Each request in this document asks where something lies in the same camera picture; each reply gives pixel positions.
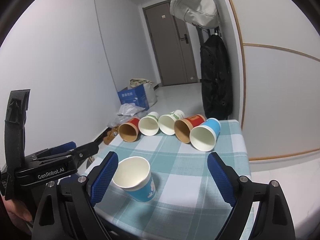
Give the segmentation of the person's left hand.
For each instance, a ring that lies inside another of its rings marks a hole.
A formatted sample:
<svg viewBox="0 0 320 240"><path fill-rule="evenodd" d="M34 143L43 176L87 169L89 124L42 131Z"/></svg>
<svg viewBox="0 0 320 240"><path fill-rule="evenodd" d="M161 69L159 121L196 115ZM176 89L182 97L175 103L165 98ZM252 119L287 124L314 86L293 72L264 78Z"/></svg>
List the person's left hand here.
<svg viewBox="0 0 320 240"><path fill-rule="evenodd" d="M19 200L5 200L4 196L2 196L2 200L14 226L24 233L31 235L27 222L32 222L33 218L25 204Z"/></svg>

